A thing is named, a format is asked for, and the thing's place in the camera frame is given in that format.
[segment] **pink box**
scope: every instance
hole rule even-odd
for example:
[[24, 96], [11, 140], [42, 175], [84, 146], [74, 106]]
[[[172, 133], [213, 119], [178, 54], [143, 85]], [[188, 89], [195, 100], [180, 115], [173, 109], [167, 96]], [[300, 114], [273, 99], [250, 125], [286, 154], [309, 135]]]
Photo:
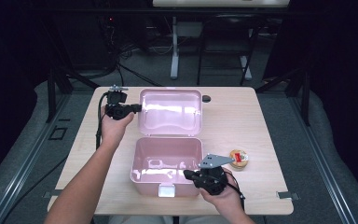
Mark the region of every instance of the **pink box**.
[[202, 96], [197, 90], [140, 93], [138, 128], [146, 137], [136, 143], [131, 180], [139, 193], [159, 197], [196, 196], [184, 170], [198, 170], [202, 142], [194, 135], [202, 124]]

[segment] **chair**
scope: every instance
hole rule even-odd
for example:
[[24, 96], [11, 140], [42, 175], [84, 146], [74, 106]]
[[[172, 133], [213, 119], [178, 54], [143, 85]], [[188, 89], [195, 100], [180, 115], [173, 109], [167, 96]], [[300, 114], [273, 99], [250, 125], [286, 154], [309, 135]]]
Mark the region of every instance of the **chair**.
[[242, 69], [241, 85], [252, 58], [259, 31], [264, 27], [266, 19], [260, 15], [217, 15], [208, 19], [202, 27], [199, 45], [199, 68], [197, 85], [200, 84], [201, 68], [222, 68], [225, 66], [202, 66], [202, 58], [207, 53], [233, 54], [246, 57], [246, 64], [226, 67]]

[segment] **box lid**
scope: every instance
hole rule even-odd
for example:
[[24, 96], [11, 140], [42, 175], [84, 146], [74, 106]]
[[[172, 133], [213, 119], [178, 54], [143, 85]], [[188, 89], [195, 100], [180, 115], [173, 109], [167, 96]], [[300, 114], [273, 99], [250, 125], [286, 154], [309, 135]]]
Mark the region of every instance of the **box lid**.
[[202, 123], [202, 95], [197, 90], [144, 89], [138, 114], [141, 133], [193, 136]]

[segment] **human hand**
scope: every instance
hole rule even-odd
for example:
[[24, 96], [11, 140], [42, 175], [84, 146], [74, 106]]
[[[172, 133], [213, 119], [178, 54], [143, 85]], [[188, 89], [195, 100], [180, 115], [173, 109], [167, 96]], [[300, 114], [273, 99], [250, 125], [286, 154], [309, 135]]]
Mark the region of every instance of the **human hand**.
[[[227, 174], [228, 183], [238, 187], [234, 181], [232, 172], [226, 168], [223, 170]], [[230, 223], [254, 223], [243, 211], [241, 206], [240, 194], [233, 188], [227, 186], [223, 192], [218, 195], [211, 195], [205, 189], [200, 189], [200, 193], [205, 201], [214, 205], [220, 215], [225, 217]]]
[[134, 114], [131, 112], [124, 119], [111, 119], [105, 115], [105, 106], [101, 108], [102, 120], [102, 144], [108, 145], [109, 147], [116, 148], [118, 143], [124, 136], [127, 125], [133, 120]]

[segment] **person's right arm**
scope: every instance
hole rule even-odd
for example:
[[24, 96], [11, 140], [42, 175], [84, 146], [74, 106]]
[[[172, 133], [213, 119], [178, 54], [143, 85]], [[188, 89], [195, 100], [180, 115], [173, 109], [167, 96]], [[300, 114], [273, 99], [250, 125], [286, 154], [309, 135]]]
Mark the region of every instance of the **person's right arm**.
[[[237, 187], [231, 175], [227, 175], [228, 183]], [[240, 195], [230, 187], [226, 187], [219, 195], [210, 195], [205, 189], [200, 189], [205, 201], [214, 205], [220, 215], [225, 217], [231, 224], [254, 224], [251, 218], [246, 215], [241, 207]]]

